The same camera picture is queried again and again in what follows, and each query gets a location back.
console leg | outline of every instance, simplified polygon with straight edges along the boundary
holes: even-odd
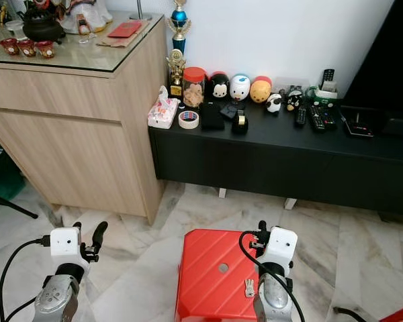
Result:
[[[224,199],[226,197],[226,192],[227,192],[227,189],[220,188],[220,194],[218,195],[218,197]]]
[[[297,199],[294,198],[287,198],[287,200],[285,200],[285,204],[283,205],[283,207],[287,210],[292,210],[294,208],[294,205],[296,204]]]

television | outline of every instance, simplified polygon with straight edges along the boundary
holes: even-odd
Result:
[[[403,115],[403,0],[395,0],[342,106]]]

gold trophy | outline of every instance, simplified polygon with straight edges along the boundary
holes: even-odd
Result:
[[[170,68],[170,96],[182,98],[182,75],[187,61],[179,49],[171,50],[166,59]]]

yellow figurine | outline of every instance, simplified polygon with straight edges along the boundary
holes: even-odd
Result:
[[[251,85],[249,95],[254,102],[263,103],[269,98],[271,87],[272,82],[269,77],[258,76]]]
[[[6,6],[2,5],[0,9],[0,27],[3,27],[3,22],[5,21],[6,17]]]

stool hole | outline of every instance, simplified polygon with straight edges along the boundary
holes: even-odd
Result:
[[[228,271],[228,265],[225,263],[222,263],[221,265],[219,265],[218,269],[220,270],[221,273],[225,273]]]

